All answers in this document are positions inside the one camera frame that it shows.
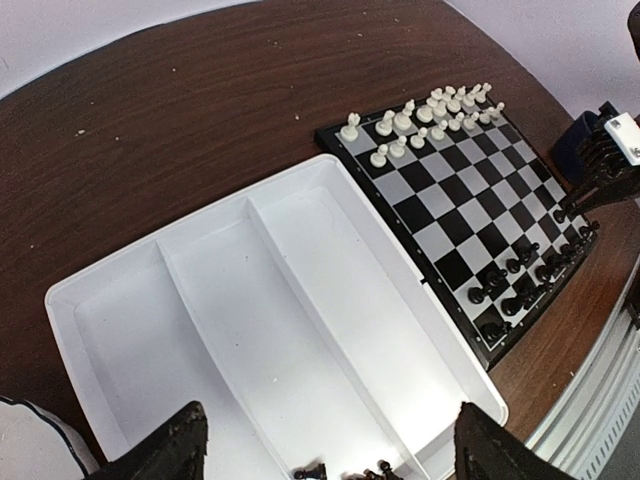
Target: white wall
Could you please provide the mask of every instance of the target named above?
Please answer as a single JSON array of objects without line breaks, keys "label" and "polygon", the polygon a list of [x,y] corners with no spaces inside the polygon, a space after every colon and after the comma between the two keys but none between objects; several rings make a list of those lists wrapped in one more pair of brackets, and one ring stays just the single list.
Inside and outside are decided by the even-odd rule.
[{"label": "white wall", "polygon": [[0,98],[153,25],[248,0],[0,0]]},{"label": "white wall", "polygon": [[447,1],[511,53],[572,116],[606,100],[633,116],[640,113],[640,61],[626,26],[638,0]]}]

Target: white plastic tray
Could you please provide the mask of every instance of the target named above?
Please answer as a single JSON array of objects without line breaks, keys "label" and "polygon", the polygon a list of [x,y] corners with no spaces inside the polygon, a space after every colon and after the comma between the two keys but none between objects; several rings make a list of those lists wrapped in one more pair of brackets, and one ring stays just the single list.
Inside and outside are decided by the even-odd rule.
[{"label": "white plastic tray", "polygon": [[208,479],[453,471],[453,423],[507,408],[339,161],[321,155],[55,285],[46,307],[108,459],[188,401]]}]

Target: wooden table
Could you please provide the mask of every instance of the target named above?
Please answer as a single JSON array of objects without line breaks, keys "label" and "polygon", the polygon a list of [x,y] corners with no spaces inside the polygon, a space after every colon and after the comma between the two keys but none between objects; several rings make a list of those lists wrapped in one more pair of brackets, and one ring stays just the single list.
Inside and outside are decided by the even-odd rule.
[{"label": "wooden table", "polygon": [[[77,270],[319,153],[315,128],[436,86],[490,81],[540,152],[571,119],[435,0],[266,1],[132,35],[0,102],[0,393],[99,452],[43,307]],[[640,252],[640,210],[601,208],[581,271],[491,377],[525,439],[595,341]]]}]

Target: blue container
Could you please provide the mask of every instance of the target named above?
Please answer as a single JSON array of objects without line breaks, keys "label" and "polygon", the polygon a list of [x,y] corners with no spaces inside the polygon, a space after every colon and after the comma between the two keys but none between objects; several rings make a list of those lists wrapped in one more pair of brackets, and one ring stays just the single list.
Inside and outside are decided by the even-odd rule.
[{"label": "blue container", "polygon": [[578,157],[578,145],[593,132],[598,121],[596,113],[586,111],[556,141],[551,159],[569,183],[580,183],[584,176],[584,162]]}]

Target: white chess piece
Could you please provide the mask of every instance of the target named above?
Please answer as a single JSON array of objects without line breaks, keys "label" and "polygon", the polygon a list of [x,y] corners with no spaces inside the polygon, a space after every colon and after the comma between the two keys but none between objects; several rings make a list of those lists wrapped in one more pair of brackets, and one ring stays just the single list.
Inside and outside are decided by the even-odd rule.
[{"label": "white chess piece", "polygon": [[433,114],[436,117],[444,117],[447,114],[447,102],[440,100],[438,106],[433,109]]},{"label": "white chess piece", "polygon": [[473,92],[467,93],[462,99],[462,103],[467,107],[473,107],[476,104],[476,94]]},{"label": "white chess piece", "polygon": [[358,138],[358,129],[356,128],[360,124],[360,115],[357,113],[350,113],[347,118],[347,124],[340,129],[340,137],[345,142],[353,142]]},{"label": "white chess piece", "polygon": [[455,98],[452,98],[447,102],[447,110],[449,110],[451,113],[458,113],[461,109],[462,106],[460,105],[460,102]]},{"label": "white chess piece", "polygon": [[411,142],[411,146],[417,150],[423,148],[424,139],[427,137],[427,133],[429,133],[429,131],[426,127],[422,127],[420,130],[418,130],[418,133],[413,135],[409,140]]},{"label": "white chess piece", "polygon": [[504,102],[500,102],[498,105],[496,105],[496,108],[494,108],[492,112],[489,112],[489,115],[491,115],[491,118],[493,118],[494,120],[498,120],[502,116],[503,110]]},{"label": "white chess piece", "polygon": [[491,115],[489,115],[487,110],[482,112],[479,118],[480,118],[480,123],[482,123],[483,125],[489,125],[491,123]]},{"label": "white chess piece", "polygon": [[482,88],[476,94],[476,100],[478,102],[480,102],[480,103],[486,102],[487,101],[487,93],[489,93],[492,88],[493,87],[491,87],[491,84],[489,84],[489,83],[485,83],[484,85],[482,85]]},{"label": "white chess piece", "polygon": [[480,117],[480,114],[478,112],[473,112],[471,115],[469,115],[462,121],[462,126],[467,130],[473,130],[477,126],[476,122],[478,121],[479,117]]},{"label": "white chess piece", "polygon": [[460,87],[458,89],[458,91],[456,92],[455,97],[453,97],[453,98],[455,98],[456,100],[461,102],[466,94],[467,94],[467,87]]},{"label": "white chess piece", "polygon": [[444,131],[448,126],[448,122],[446,120],[441,120],[438,125],[431,129],[431,138],[436,141],[444,140]]},{"label": "white chess piece", "polygon": [[460,130],[460,124],[464,120],[464,113],[460,112],[456,115],[456,118],[449,120],[449,130],[457,132]]},{"label": "white chess piece", "polygon": [[409,100],[405,103],[402,112],[393,117],[393,124],[398,130],[409,130],[409,127],[411,127],[411,114],[414,108],[416,108],[416,103],[413,100]]},{"label": "white chess piece", "polygon": [[389,147],[386,145],[380,145],[378,147],[377,152],[373,152],[371,157],[369,157],[369,161],[371,165],[376,168],[382,168],[387,164],[387,152],[389,151]]},{"label": "white chess piece", "polygon": [[391,146],[389,147],[389,153],[394,158],[402,157],[404,155],[404,152],[405,152],[404,147],[405,147],[406,144],[407,144],[407,137],[405,137],[404,135],[400,135],[398,137],[398,140],[393,142],[391,144]]},{"label": "white chess piece", "polygon": [[396,112],[394,112],[393,110],[387,110],[386,112],[384,112],[382,120],[376,123],[376,132],[378,132],[378,135],[386,137],[391,134],[391,132],[393,131],[393,117],[395,116]]},{"label": "white chess piece", "polygon": [[423,105],[416,112],[416,117],[418,120],[424,123],[429,123],[433,120],[433,109],[429,105]]}]

